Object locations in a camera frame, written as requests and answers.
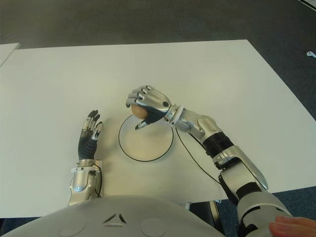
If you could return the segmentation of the pink human fingertip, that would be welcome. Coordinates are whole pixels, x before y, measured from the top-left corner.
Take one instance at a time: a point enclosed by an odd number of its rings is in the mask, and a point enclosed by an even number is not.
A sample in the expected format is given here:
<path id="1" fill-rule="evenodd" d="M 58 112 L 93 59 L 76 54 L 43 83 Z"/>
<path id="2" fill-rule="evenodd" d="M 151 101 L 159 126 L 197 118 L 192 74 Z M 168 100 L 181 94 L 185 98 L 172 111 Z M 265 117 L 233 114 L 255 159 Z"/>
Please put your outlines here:
<path id="1" fill-rule="evenodd" d="M 316 222 L 303 217 L 278 216 L 269 224 L 274 237 L 315 237 Z"/>

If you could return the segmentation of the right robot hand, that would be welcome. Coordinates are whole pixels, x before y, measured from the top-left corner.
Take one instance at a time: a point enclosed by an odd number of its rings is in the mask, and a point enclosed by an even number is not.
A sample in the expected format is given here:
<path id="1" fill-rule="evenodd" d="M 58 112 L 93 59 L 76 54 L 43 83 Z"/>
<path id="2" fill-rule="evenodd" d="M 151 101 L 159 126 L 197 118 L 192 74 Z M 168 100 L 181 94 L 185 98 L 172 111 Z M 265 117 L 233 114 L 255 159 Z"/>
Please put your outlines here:
<path id="1" fill-rule="evenodd" d="M 138 130 L 165 117 L 171 107 L 171 102 L 157 89 L 144 85 L 128 95 L 126 107 L 131 106 L 138 106 L 147 112 L 145 118 L 135 126 L 135 130 Z"/>

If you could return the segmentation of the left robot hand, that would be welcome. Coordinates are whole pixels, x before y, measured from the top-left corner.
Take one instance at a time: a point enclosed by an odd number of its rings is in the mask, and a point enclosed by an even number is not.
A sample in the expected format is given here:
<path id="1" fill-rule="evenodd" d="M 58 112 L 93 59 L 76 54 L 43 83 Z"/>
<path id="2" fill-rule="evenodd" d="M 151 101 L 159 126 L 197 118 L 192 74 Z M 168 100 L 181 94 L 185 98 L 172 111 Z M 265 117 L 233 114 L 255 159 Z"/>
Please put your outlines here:
<path id="1" fill-rule="evenodd" d="M 98 139 L 103 130 L 103 122 L 99 118 L 98 110 L 93 110 L 83 123 L 78 143 L 79 160 L 94 159 Z"/>

